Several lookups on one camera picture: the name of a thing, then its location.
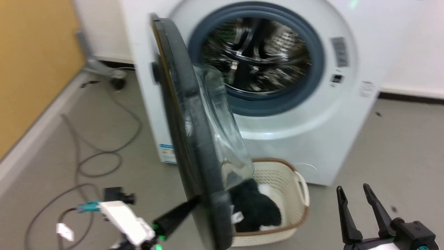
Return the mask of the white garment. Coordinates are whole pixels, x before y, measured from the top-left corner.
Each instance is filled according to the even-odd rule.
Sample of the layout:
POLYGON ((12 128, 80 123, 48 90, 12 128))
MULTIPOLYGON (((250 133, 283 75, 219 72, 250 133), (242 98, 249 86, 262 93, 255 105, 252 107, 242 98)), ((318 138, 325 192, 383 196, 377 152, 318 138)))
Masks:
POLYGON ((276 202, 276 198, 278 197, 276 190, 272 188, 270 185, 265 183, 257 184, 258 191, 270 198, 272 201, 276 202))

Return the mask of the grey rectangular info sticker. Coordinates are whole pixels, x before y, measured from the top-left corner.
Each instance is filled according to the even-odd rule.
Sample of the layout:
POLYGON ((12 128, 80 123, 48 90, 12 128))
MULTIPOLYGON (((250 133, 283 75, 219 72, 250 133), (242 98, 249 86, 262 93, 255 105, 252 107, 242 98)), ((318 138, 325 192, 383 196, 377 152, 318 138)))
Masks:
POLYGON ((342 36, 332 37, 330 38, 330 41, 335 53, 337 67, 349 67, 349 57, 345 38, 342 36))

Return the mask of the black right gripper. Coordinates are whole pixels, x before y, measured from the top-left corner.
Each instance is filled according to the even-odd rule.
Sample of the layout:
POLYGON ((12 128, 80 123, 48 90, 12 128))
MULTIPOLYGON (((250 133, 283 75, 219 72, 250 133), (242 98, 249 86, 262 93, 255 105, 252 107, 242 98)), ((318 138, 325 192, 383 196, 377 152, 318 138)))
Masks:
POLYGON ((363 240, 349 211, 346 194, 341 186, 337 186, 343 250, 440 250, 436 235, 423 223, 418 220, 406 223, 401 218, 392 220, 370 185, 364 183, 363 190, 373 209, 379 238, 363 240))

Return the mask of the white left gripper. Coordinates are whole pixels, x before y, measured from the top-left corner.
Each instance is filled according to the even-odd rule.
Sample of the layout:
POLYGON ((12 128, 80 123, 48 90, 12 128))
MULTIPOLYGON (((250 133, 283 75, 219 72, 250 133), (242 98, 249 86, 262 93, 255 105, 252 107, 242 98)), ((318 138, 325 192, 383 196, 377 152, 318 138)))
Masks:
POLYGON ((122 201, 100 202, 100 212, 122 233, 134 246, 141 246, 157 236, 167 240, 192 213, 200 203, 200 196, 179 204, 153 221, 153 229, 122 201))

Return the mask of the grey metal stand leg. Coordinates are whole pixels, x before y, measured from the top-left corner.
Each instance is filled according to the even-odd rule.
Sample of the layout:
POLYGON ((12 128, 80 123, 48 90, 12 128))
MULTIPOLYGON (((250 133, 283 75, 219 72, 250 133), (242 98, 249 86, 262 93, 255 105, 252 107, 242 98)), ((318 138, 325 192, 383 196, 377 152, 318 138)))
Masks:
POLYGON ((113 80, 123 80, 127 73, 124 70, 111 68, 99 61, 90 48, 86 35, 82 30, 76 30, 76 38, 86 59, 86 66, 84 69, 96 75, 104 76, 113 80))

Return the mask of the cream plastic laundry basket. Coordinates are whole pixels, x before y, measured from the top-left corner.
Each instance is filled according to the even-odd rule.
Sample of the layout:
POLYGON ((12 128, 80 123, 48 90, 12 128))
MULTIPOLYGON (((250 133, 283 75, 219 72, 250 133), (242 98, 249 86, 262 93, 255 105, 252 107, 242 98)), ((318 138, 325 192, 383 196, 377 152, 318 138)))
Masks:
POLYGON ((237 233, 234 224, 243 219, 242 213, 233 213, 233 247, 268 245, 291 238, 304 224, 309 215, 309 188, 304 177, 288 162, 276 158, 254 159, 254 170, 244 175, 241 169, 230 162, 222 165, 222 177, 228 191, 246 180, 254 179, 276 190, 276 204, 282 214, 281 226, 262 226, 259 232, 237 233))

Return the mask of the white front-load washing machine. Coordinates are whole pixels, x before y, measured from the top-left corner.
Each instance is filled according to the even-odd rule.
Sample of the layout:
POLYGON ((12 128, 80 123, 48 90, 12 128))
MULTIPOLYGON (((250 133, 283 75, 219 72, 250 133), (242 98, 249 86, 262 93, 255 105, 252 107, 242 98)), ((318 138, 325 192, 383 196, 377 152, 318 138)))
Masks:
POLYGON ((216 68, 252 160, 331 185, 370 113, 421 0, 119 0, 160 158, 172 139, 152 64, 149 16, 171 19, 191 62, 216 68), (330 38, 344 37, 349 67, 330 38))

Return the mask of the dark round washing machine door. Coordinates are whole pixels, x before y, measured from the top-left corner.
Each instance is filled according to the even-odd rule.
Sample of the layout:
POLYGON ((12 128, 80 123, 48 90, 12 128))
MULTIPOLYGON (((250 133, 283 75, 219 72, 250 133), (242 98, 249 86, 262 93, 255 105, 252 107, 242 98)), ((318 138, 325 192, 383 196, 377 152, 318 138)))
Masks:
POLYGON ((254 164, 228 103, 221 73, 191 62, 176 24, 152 13, 158 53, 152 64, 184 191, 198 199, 193 218, 206 250, 233 241, 230 189, 249 180, 254 164))

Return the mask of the black fuzzy garment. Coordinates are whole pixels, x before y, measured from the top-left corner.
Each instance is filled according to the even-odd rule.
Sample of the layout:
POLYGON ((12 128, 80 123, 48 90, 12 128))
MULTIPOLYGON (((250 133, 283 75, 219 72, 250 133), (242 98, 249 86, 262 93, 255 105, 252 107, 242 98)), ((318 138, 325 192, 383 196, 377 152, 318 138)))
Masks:
POLYGON ((243 219, 234 224, 237 233, 259 232, 262 226, 281 226, 282 214, 277 204, 259 191, 258 183, 249 179, 229 190, 233 213, 243 219))

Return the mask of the blue energy label sticker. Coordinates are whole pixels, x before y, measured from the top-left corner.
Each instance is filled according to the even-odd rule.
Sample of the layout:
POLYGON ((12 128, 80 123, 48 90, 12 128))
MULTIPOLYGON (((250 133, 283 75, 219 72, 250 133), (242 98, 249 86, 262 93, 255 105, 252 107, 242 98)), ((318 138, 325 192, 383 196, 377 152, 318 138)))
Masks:
POLYGON ((171 144, 160 144, 160 160, 162 163, 177 164, 176 154, 171 144))

